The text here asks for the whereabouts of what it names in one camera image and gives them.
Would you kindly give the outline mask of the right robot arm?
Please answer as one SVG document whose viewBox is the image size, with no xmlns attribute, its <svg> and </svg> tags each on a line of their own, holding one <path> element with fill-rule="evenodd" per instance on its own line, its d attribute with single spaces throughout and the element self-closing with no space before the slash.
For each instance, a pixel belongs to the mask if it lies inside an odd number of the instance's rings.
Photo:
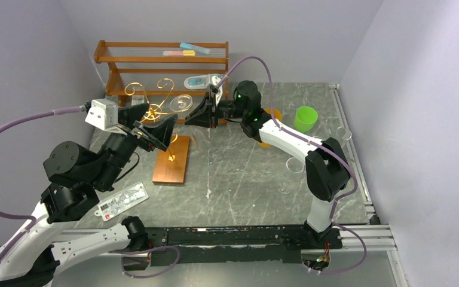
<svg viewBox="0 0 459 287">
<path fill-rule="evenodd" d="M 216 128 L 219 120 L 238 121 L 243 133 L 258 142 L 270 144 L 301 161 L 307 186 L 313 195 L 310 213 L 303 226 L 304 241 L 319 248 L 333 227 L 335 197 L 350 179 L 347 160 L 334 138 L 316 139 L 289 130 L 261 106 L 261 93 L 253 81 L 236 86 L 231 100 L 222 100 L 221 91 L 209 84 L 202 102 L 185 119 L 189 126 Z"/>
</svg>

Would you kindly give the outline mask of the green plastic wine glass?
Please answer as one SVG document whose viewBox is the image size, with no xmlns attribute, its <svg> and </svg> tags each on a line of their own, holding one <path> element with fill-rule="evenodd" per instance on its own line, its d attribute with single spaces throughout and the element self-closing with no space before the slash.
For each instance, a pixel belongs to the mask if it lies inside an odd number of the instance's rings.
<svg viewBox="0 0 459 287">
<path fill-rule="evenodd" d="M 306 133 L 311 130 L 318 120 L 317 111 L 310 106 L 302 106 L 296 110 L 294 128 L 296 131 Z"/>
</svg>

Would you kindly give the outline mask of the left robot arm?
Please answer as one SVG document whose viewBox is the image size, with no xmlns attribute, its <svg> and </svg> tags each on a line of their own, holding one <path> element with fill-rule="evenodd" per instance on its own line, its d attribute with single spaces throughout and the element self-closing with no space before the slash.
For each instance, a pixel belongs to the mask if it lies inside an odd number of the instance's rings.
<svg viewBox="0 0 459 287">
<path fill-rule="evenodd" d="M 146 227 L 136 216 L 128 216 L 99 233 L 56 242 L 58 235 L 99 203 L 98 192 L 113 190 L 136 149 L 168 149 L 178 115 L 143 124 L 141 120 L 148 111 L 147 103 L 120 108 L 110 100 L 96 99 L 81 106 L 19 118 L 0 127 L 1 134 L 28 121 L 83 112 L 87 123 L 109 132 L 98 152 L 72 141 L 53 149 L 43 163 L 49 186 L 32 214 L 0 211 L 1 218 L 23 221 L 13 237 L 0 246 L 0 286 L 48 286 L 56 275 L 104 253 L 130 256 L 166 249 L 153 245 Z"/>
</svg>

